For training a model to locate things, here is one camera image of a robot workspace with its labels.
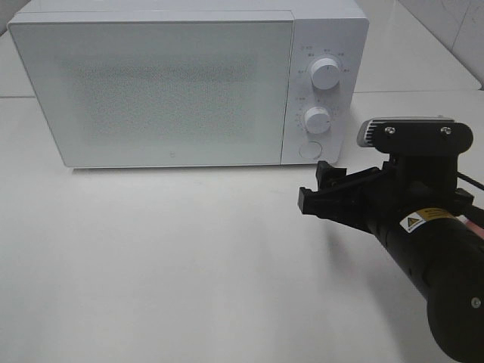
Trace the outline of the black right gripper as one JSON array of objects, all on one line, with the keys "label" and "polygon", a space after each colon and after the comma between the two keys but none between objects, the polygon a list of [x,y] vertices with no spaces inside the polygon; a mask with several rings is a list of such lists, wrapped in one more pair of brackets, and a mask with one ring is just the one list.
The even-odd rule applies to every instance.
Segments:
[{"label": "black right gripper", "polygon": [[300,187],[297,205],[303,215],[358,227],[429,227],[455,223],[459,216],[475,218],[474,196],[457,187],[456,155],[391,154],[382,169],[351,174],[319,161],[315,176],[318,189],[364,184],[358,189],[358,204],[344,191]]}]

